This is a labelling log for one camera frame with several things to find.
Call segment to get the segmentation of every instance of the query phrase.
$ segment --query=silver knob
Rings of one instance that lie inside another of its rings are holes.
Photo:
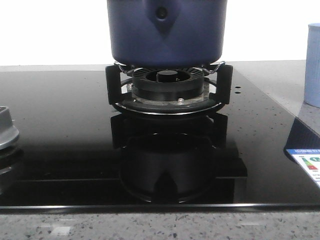
[[[13,125],[9,108],[0,106],[0,150],[13,145],[19,138],[19,131]]]

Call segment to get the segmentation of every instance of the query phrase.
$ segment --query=granite countertop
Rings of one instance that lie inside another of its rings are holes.
[[[230,62],[271,98],[320,133],[320,109],[303,103],[303,60]],[[0,67],[0,71],[68,66]],[[90,66],[102,70],[103,65]],[[319,239],[318,212],[2,214],[0,240]]]

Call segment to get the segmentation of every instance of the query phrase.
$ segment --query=sticker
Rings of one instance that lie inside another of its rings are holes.
[[[286,150],[320,187],[320,149]]]

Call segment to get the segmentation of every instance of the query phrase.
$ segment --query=gas burner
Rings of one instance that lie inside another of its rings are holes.
[[[215,72],[216,82],[206,77]],[[130,78],[121,81],[121,73]],[[225,64],[177,69],[115,64],[106,67],[108,99],[123,113],[172,116],[219,110],[229,103],[232,73],[233,67]],[[215,86],[215,93],[210,85]]]

